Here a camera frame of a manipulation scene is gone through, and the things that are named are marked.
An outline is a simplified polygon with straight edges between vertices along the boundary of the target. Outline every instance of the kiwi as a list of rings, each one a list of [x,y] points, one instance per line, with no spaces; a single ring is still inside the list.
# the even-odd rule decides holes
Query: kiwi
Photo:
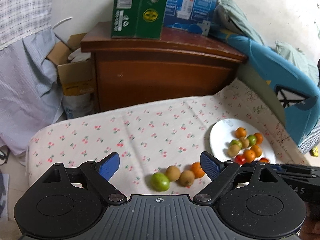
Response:
[[[169,166],[165,172],[165,175],[170,181],[176,181],[180,178],[180,170],[176,166]]]
[[[249,145],[250,145],[250,141],[244,137],[241,137],[239,139],[240,142],[242,142],[242,148],[245,149],[245,148],[248,148]]]
[[[192,171],[183,171],[179,178],[179,183],[183,187],[188,187],[195,181],[195,174]]]
[[[231,158],[236,157],[239,152],[240,152],[240,147],[237,144],[233,144],[228,148],[228,155]]]

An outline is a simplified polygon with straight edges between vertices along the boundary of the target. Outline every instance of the floral tablecloth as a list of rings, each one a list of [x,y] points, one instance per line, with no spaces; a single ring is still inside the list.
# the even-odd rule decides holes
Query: floral tablecloth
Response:
[[[150,175],[170,165],[180,170],[211,152],[212,126],[225,118],[246,121],[262,132],[277,161],[308,164],[284,127],[258,96],[234,80],[214,96],[179,98],[117,109],[50,125],[31,139],[28,147],[29,183],[53,163],[78,167],[100,161],[111,152],[120,155],[120,168],[110,182],[123,194],[155,194]],[[172,182],[162,194],[189,194],[192,198],[210,179],[197,179],[189,188]]]

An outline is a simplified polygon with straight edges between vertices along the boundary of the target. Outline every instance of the green box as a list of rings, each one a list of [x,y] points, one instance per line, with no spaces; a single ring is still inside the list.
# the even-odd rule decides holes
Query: green box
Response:
[[[159,39],[167,0],[114,0],[112,38]]]

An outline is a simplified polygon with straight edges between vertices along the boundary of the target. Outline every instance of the plaid fabric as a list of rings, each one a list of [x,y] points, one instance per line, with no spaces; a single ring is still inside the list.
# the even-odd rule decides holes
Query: plaid fabric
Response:
[[[306,136],[302,143],[298,146],[299,150],[305,154],[308,151],[310,151],[314,146],[317,146],[320,142],[320,120],[316,124],[316,126],[313,128],[311,133]]]
[[[0,50],[50,27],[52,0],[0,0]]]

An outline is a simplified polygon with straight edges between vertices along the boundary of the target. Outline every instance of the wooden cabinet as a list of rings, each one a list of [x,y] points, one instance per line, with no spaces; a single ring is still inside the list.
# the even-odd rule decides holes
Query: wooden cabinet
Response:
[[[163,28],[160,40],[111,39],[110,22],[81,41],[93,53],[100,111],[163,99],[213,95],[246,56],[212,38]]]

